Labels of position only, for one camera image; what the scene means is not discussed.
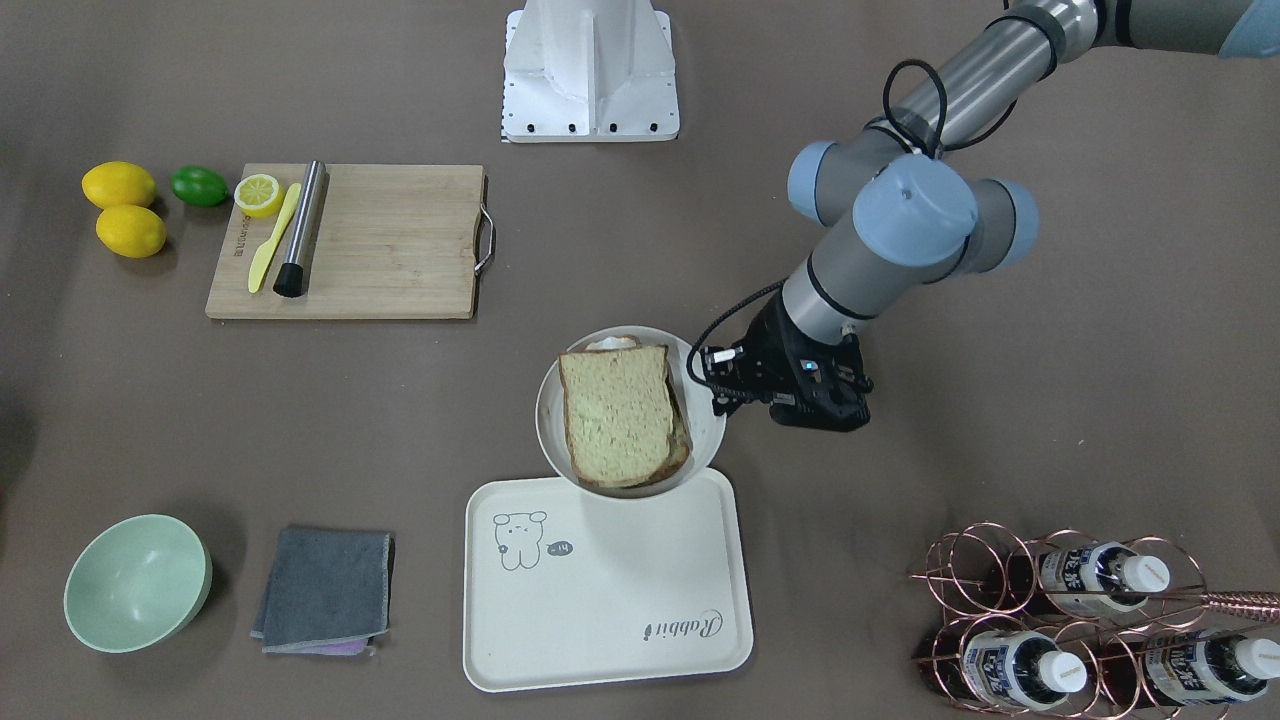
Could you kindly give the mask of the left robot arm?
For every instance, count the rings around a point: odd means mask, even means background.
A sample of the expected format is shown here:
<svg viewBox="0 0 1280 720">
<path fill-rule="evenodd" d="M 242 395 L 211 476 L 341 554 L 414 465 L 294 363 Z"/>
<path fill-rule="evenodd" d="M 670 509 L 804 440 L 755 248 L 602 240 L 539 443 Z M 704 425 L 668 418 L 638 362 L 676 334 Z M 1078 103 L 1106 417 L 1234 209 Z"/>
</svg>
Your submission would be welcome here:
<svg viewBox="0 0 1280 720">
<path fill-rule="evenodd" d="M 826 237 L 727 347 L 699 338 L 690 378 L 727 418 L 764 404 L 783 427 L 851 432 L 870 419 L 861 356 L 868 325 L 910 288 L 1023 258 L 1039 231 L 1034 199 L 1005 179 L 964 179 L 943 156 L 989 137 L 1019 97 L 1094 47 L 1219 58 L 1277 54 L 1275 1 L 1010 1 L 942 67 L 849 143 L 806 146 L 788 200 Z"/>
</svg>

